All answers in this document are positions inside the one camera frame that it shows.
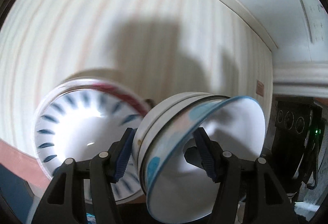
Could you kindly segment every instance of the pink border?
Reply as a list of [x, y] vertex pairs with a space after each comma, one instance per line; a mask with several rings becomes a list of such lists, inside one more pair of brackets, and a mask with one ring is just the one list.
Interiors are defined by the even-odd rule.
[[39, 188], [46, 189], [50, 183], [34, 157], [22, 153], [2, 139], [0, 139], [0, 163]]

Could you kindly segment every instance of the blue-rimmed bowl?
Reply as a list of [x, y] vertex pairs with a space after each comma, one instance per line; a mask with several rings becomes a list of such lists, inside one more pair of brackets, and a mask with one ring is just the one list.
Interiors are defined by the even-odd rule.
[[[92, 159], [119, 141], [126, 128], [138, 128], [149, 111], [141, 98], [113, 82], [73, 79], [56, 87], [40, 103], [33, 126], [38, 162], [49, 179], [65, 161]], [[143, 194], [132, 161], [118, 183], [112, 185], [117, 203]], [[90, 200], [90, 185], [85, 184]]]
[[185, 223], [212, 211], [219, 184], [184, 158], [187, 148], [196, 146], [192, 132], [199, 126], [239, 158], [254, 161], [261, 153], [265, 119], [253, 98], [213, 99], [187, 107], [155, 137], [141, 167], [148, 211], [160, 222]]

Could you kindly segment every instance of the patterned plate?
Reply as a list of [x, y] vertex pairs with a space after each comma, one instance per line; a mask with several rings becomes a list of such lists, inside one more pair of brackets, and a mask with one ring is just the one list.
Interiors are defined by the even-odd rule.
[[[124, 100], [93, 89], [60, 95], [39, 112], [35, 147], [50, 178], [66, 158], [88, 160], [107, 151], [113, 142], [121, 139], [126, 128], [137, 128], [143, 118]], [[89, 186], [90, 181], [85, 183], [87, 200], [91, 199]], [[112, 187], [116, 201], [126, 202], [142, 194], [132, 158], [124, 176]]]

